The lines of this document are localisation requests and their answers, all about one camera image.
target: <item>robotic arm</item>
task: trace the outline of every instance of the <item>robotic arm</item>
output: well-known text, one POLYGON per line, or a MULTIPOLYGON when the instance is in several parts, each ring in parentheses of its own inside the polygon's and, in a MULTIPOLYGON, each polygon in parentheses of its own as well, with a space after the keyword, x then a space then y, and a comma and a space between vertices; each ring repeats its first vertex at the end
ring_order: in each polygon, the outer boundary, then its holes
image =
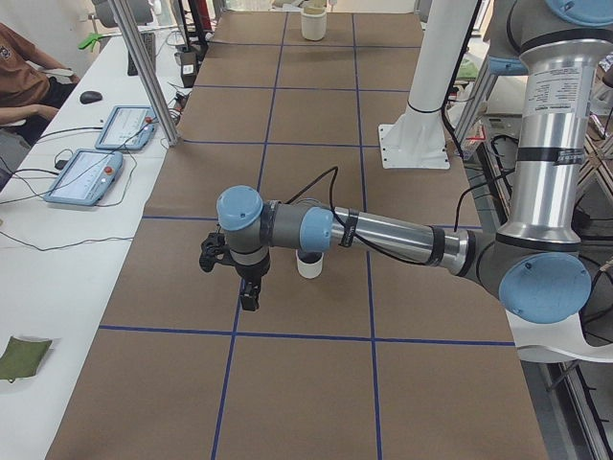
POLYGON ((496 1, 490 71, 527 71, 529 77, 511 214, 495 235, 450 232, 308 201, 264 202, 255 190, 237 186, 219 197, 224 233, 202 243, 202 268, 233 265, 244 280, 242 307, 254 311, 270 267, 268 247, 323 252, 338 242, 443 266, 528 321, 565 319, 590 295, 571 218, 594 74, 611 50, 612 0, 496 1))

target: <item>black pants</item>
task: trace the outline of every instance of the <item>black pants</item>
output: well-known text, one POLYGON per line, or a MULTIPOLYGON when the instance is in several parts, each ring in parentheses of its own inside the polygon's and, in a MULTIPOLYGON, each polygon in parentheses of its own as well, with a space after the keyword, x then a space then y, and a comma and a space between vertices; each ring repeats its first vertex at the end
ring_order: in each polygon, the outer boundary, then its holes
MULTIPOLYGON (((49 91, 40 104, 49 105, 55 108, 62 107, 68 99, 68 96, 70 96, 70 93, 75 89, 75 86, 77 86, 75 83, 59 83, 54 77, 49 78, 49 91)), ((28 144, 33 146, 48 124, 48 120, 35 115, 30 117, 26 121, 26 124, 20 126, 16 132, 23 137, 28 144)))

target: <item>brown shirt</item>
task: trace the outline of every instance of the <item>brown shirt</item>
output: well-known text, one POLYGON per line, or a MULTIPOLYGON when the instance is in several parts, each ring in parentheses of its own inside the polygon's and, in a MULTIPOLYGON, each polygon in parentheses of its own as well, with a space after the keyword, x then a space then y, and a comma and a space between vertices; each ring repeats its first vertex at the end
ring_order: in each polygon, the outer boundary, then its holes
POLYGON ((30 60, 36 47, 0 23, 0 107, 38 104, 49 91, 47 77, 30 60))

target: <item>blue joint cap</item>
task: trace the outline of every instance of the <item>blue joint cap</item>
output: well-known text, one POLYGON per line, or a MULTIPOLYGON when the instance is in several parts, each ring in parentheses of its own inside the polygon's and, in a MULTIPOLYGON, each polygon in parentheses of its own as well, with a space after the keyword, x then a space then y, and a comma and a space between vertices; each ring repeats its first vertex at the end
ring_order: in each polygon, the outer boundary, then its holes
POLYGON ((613 24, 611 0, 545 0, 560 19, 582 27, 606 27, 613 24))
POLYGON ((262 207, 260 194, 251 187, 230 187, 217 199, 219 225, 229 232, 247 228, 260 216, 262 207))
POLYGON ((517 77, 528 75, 528 69, 519 59, 507 57, 488 57, 489 72, 492 75, 503 77, 517 77))
POLYGON ((310 208, 300 225, 300 246, 306 252, 325 252, 332 238, 332 212, 310 208))
POLYGON ((526 321, 557 323, 577 313, 590 296, 591 278, 583 263, 566 253, 542 253, 507 272, 498 289, 505 309, 526 321))

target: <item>green object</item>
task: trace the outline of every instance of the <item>green object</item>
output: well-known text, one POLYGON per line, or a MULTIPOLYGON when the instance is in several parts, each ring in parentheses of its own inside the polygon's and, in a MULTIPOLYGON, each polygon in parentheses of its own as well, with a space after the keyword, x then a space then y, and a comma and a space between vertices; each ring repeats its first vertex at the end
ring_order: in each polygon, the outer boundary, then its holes
POLYGON ((31 342, 11 337, 9 345, 0 357, 0 380, 13 383, 36 375, 36 369, 51 346, 51 340, 31 342))
POLYGON ((457 80, 477 80, 479 69, 469 59, 462 59, 460 69, 458 69, 457 80))
POLYGON ((78 46, 80 50, 84 50, 85 48, 89 48, 89 51, 94 51, 94 47, 96 43, 100 41, 103 37, 101 34, 90 33, 78 46))

